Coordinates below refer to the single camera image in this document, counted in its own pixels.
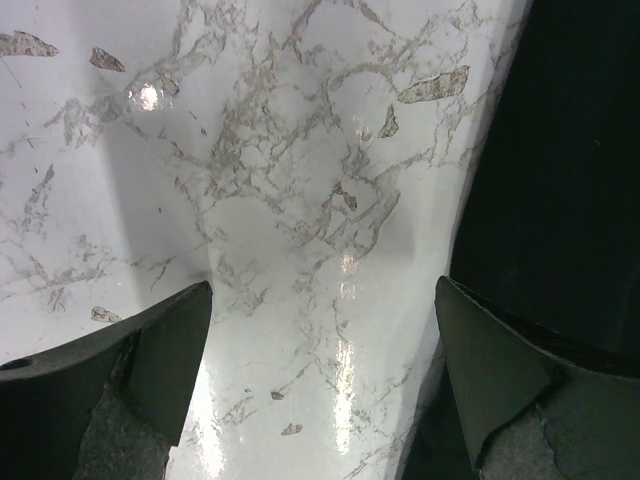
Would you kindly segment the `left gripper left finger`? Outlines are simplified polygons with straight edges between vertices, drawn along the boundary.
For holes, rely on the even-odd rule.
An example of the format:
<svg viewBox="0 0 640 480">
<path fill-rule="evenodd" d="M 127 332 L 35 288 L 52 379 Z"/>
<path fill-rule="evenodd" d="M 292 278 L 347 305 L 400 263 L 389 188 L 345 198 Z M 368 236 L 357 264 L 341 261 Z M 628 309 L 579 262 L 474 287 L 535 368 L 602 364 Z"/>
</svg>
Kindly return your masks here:
<svg viewBox="0 0 640 480">
<path fill-rule="evenodd" d="M 162 479 L 180 442 L 213 292 L 143 312 L 1 367 L 4 479 Z"/>
</svg>

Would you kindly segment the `black t shirt blue logo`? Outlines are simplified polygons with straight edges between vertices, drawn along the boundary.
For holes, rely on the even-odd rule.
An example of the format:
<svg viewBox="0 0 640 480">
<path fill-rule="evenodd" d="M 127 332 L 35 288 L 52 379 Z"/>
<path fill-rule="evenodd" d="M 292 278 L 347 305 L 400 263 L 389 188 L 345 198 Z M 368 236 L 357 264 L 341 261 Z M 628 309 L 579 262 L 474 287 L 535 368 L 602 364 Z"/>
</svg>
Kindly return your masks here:
<svg viewBox="0 0 640 480">
<path fill-rule="evenodd" d="M 442 277 L 639 365 L 637 2 L 532 3 Z M 435 361 L 403 475 L 483 479 Z"/>
</svg>

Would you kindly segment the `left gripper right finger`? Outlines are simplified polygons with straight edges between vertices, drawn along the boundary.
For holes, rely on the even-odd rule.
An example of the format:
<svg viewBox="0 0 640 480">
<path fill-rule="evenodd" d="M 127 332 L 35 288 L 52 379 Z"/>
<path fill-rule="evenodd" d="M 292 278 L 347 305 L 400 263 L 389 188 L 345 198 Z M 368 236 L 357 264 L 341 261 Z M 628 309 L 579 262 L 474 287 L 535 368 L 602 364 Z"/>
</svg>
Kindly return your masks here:
<svg viewBox="0 0 640 480">
<path fill-rule="evenodd" d="M 447 277 L 435 308 L 481 478 L 638 478 L 637 362 L 502 312 Z"/>
</svg>

